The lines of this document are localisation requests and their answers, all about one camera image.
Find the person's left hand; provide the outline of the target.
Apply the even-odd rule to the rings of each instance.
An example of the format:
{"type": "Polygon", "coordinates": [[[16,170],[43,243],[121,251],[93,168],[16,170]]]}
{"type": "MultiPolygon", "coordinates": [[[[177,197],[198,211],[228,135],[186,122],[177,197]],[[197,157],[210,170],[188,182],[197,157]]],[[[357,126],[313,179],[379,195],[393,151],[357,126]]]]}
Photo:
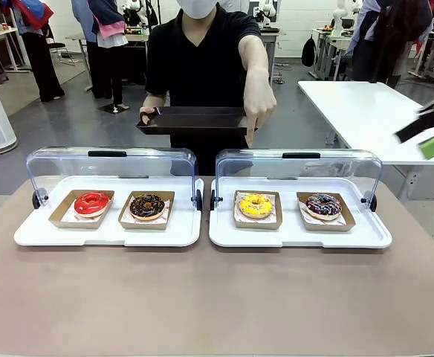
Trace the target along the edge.
{"type": "Polygon", "coordinates": [[[268,71],[251,68],[247,71],[244,88],[244,111],[246,114],[247,145],[253,145],[255,131],[262,127],[276,108],[277,101],[268,82],[268,71]]]}

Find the person's right hand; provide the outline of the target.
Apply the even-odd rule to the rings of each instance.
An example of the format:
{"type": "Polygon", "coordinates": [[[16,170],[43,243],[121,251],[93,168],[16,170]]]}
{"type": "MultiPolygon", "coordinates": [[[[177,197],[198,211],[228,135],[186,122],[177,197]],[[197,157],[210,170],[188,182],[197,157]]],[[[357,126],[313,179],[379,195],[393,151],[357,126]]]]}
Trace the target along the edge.
{"type": "Polygon", "coordinates": [[[142,107],[139,114],[139,124],[149,125],[158,114],[159,110],[157,107],[142,107]]]}

